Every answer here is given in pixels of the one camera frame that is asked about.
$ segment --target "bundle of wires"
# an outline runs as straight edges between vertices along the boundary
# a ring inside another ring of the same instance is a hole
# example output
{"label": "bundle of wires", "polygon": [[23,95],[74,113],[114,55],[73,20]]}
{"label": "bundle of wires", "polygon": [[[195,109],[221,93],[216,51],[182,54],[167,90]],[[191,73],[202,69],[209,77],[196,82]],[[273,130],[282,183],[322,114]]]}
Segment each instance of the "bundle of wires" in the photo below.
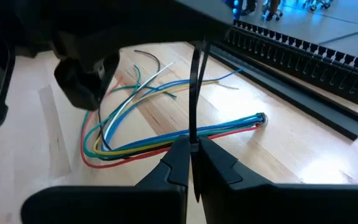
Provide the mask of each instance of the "bundle of wires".
{"label": "bundle of wires", "polygon": [[[101,121],[100,112],[98,111],[99,115],[99,124],[97,124],[95,127],[91,128],[87,134],[85,134],[86,127],[88,125],[88,122],[91,118],[91,112],[87,112],[84,118],[83,127],[82,127],[82,136],[81,136],[81,157],[84,161],[84,163],[92,168],[95,169],[102,169],[102,168],[109,168],[109,167],[115,167],[130,161],[134,161],[137,159],[143,159],[146,157],[154,156],[157,154],[160,154],[162,152],[165,152],[168,150],[168,148],[172,145],[174,140],[179,135],[189,134],[189,130],[182,130],[177,131],[174,133],[168,133],[163,134],[161,136],[156,136],[148,139],[143,139],[140,141],[135,141],[129,144],[126,144],[124,146],[118,147],[116,149],[111,149],[109,147],[109,143],[111,142],[111,139],[114,136],[114,133],[116,132],[118,126],[120,123],[124,120],[124,118],[129,114],[130,111],[132,111],[137,105],[144,102],[146,99],[149,99],[153,96],[159,95],[159,94],[167,94],[168,96],[172,98],[176,98],[175,95],[169,93],[173,91],[178,90],[184,90],[188,88],[189,80],[177,80],[173,82],[169,82],[163,85],[160,85],[158,87],[151,87],[148,86],[148,84],[157,76],[159,72],[161,72],[163,69],[167,68],[168,65],[160,70],[160,62],[159,60],[147,53],[147,52],[141,52],[137,51],[146,55],[149,55],[156,59],[158,62],[158,72],[156,75],[152,76],[151,79],[147,80],[143,85],[140,85],[140,70],[139,68],[134,66],[135,71],[138,74],[137,83],[135,85],[131,86],[122,86],[119,87],[119,81],[117,85],[108,92],[108,94],[114,93],[119,90],[125,90],[133,88],[132,94],[128,99],[124,102],[122,102],[106,119]],[[217,83],[219,80],[226,78],[236,72],[239,72],[239,70],[231,72],[221,78],[211,79],[211,80],[203,80],[203,85],[210,85],[213,83]],[[131,100],[134,98],[136,93],[138,93],[141,88],[148,88],[149,91],[144,93],[140,98],[136,99],[135,101]],[[229,134],[239,133],[243,131],[251,131],[258,129],[260,124],[264,123],[264,114],[263,113],[257,113],[252,116],[248,116],[245,118],[240,118],[234,121],[229,121],[222,124],[216,124],[211,126],[205,126],[200,127],[197,129],[198,135],[204,135],[208,136],[210,139],[215,139],[218,137],[226,136]],[[104,131],[104,127],[107,126],[107,123],[110,121],[110,124],[108,125],[106,131]],[[98,134],[98,138],[93,144],[93,149],[89,150],[87,148],[87,142],[89,137],[92,135],[93,132],[95,132],[97,129],[100,129],[100,132]],[[113,164],[107,164],[107,165],[93,165],[90,164],[86,157],[95,157],[104,161],[116,161],[121,160],[119,162],[113,163]]]}

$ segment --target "yellow wire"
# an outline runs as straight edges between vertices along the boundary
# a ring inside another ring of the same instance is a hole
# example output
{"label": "yellow wire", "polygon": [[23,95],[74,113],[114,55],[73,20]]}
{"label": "yellow wire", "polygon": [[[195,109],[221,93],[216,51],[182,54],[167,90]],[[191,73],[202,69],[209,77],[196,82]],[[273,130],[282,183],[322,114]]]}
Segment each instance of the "yellow wire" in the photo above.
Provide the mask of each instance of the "yellow wire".
{"label": "yellow wire", "polygon": [[[213,83],[219,83],[218,81],[206,81],[206,82],[203,82],[202,85],[209,85],[209,84],[213,84]],[[178,90],[184,90],[186,88],[188,88],[189,84],[185,84],[185,85],[181,85],[181,86],[175,86],[175,87],[171,87],[171,88],[166,88],[164,90],[160,90],[158,92],[155,92],[155,93],[151,93],[149,95],[146,95],[146,96],[143,96],[142,98],[139,98],[138,100],[132,102],[130,105],[126,106],[119,115],[122,115],[123,113],[125,113],[125,111],[127,111],[131,106],[133,106],[134,104],[142,101],[142,100],[145,100],[147,98],[150,98],[152,96],[155,96],[155,95],[159,95],[161,93],[165,93],[167,91],[178,91]],[[136,148],[133,148],[133,149],[126,149],[126,150],[122,150],[122,151],[116,151],[116,152],[104,152],[104,151],[100,151],[98,150],[98,145],[99,143],[101,142],[101,136],[99,136],[97,138],[97,140],[94,142],[93,144],[93,151],[94,153],[96,154],[99,154],[99,155],[104,155],[104,156],[118,156],[118,155],[122,155],[122,154],[127,154],[127,153],[131,153],[131,152],[137,152],[137,151],[143,151],[143,150],[146,150],[146,149],[150,149],[152,147],[158,147],[158,146],[162,146],[164,144],[167,144],[167,143],[170,143],[170,142],[173,142],[173,141],[167,141],[167,142],[160,142],[160,143],[156,143],[156,144],[151,144],[151,145],[148,145],[148,146],[141,146],[141,147],[136,147]]]}

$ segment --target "light wood grain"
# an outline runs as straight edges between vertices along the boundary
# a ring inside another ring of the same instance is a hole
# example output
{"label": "light wood grain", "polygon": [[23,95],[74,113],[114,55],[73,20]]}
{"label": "light wood grain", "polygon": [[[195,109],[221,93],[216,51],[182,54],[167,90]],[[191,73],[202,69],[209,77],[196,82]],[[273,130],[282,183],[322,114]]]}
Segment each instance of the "light wood grain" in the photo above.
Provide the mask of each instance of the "light wood grain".
{"label": "light wood grain", "polygon": [[[142,45],[121,51],[116,77],[123,77],[123,85],[135,83],[133,64],[140,67],[142,81],[157,69],[153,59],[133,52],[134,49],[155,54],[162,66],[175,62],[154,85],[188,78],[192,46]],[[7,97],[9,112],[0,127],[0,223],[20,223],[21,204],[38,190],[52,185],[134,185],[163,156],[106,170],[85,167],[79,150],[85,112],[72,107],[56,84],[53,70],[57,63],[52,52],[35,59],[17,58]],[[211,58],[205,78],[217,78],[229,72],[229,68]],[[346,139],[240,75],[228,77],[221,84],[238,90],[221,85],[202,87],[199,126],[257,112],[265,112],[269,117],[268,125],[262,130],[216,140],[245,165],[274,182],[358,184],[358,140]],[[319,91],[358,111],[357,105]],[[107,97],[102,115],[106,116],[128,94],[129,91],[120,91]],[[132,111],[120,125],[111,146],[186,129],[188,92],[175,94],[178,96],[175,100],[157,96]],[[190,179],[188,223],[204,223],[202,204],[195,202],[192,188]]]}

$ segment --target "floor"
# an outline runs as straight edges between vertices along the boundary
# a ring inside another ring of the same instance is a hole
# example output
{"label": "floor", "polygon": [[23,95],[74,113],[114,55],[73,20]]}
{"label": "floor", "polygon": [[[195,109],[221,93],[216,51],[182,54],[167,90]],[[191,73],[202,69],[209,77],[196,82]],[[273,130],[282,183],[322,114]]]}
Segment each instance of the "floor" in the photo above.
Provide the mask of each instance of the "floor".
{"label": "floor", "polygon": [[[123,85],[135,83],[133,64],[140,67],[143,82],[157,69],[153,59],[134,53],[134,49],[155,54],[162,66],[175,62],[154,85],[188,78],[192,46],[184,43],[142,45],[121,51],[115,76],[124,78]],[[163,156],[113,169],[86,167],[80,158],[80,129],[85,112],[72,107],[58,87],[53,77],[57,63],[52,52],[39,54],[35,59],[17,57],[7,96],[9,112],[0,127],[0,224],[20,223],[23,201],[39,190],[54,185],[134,185]],[[215,59],[208,60],[206,78],[221,77],[229,72],[230,68]],[[358,111],[353,103],[324,91],[321,93]],[[103,103],[102,116],[128,94],[122,91],[109,96]],[[186,129],[188,92],[175,94],[175,100],[159,96],[131,112],[111,146]],[[221,85],[201,89],[200,126],[257,112],[264,112],[269,118],[264,129],[226,136],[216,142],[274,182],[358,184],[358,140],[346,139],[241,75],[230,76],[222,80]],[[205,223],[202,204],[196,203],[192,189],[190,179],[187,223]]]}
{"label": "floor", "polygon": [[358,57],[358,1],[334,0],[329,9],[315,12],[303,8],[304,1],[282,0],[283,17],[267,22],[259,0],[257,10],[241,20]]}

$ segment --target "wooden surface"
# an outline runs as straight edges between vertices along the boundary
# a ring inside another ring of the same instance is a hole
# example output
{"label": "wooden surface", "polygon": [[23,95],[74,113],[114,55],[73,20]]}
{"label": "wooden surface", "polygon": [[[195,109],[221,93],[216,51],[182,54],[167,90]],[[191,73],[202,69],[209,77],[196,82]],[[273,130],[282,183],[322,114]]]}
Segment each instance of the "wooden surface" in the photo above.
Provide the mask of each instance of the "wooden surface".
{"label": "wooden surface", "polygon": [[[123,85],[135,83],[134,63],[142,71],[142,81],[157,69],[153,59],[134,53],[134,49],[155,54],[162,66],[175,62],[154,85],[189,77],[192,46],[143,45],[122,50],[116,77],[123,77]],[[21,204],[38,190],[52,185],[134,185],[162,157],[113,169],[87,168],[80,160],[79,150],[85,112],[72,107],[56,84],[53,71],[57,63],[52,52],[42,53],[36,59],[17,58],[7,97],[9,112],[0,127],[0,223],[20,223]],[[229,72],[229,68],[209,59],[205,78]],[[109,96],[102,105],[103,116],[128,94],[121,91]],[[158,96],[131,112],[111,146],[186,129],[188,92],[176,94],[176,100]],[[357,105],[339,101],[358,111]],[[227,136],[216,142],[274,182],[358,184],[358,140],[346,139],[240,75],[221,81],[221,85],[201,89],[199,126],[257,112],[268,115],[269,123],[264,129]],[[202,204],[195,202],[191,180],[189,184],[188,223],[204,223]]]}

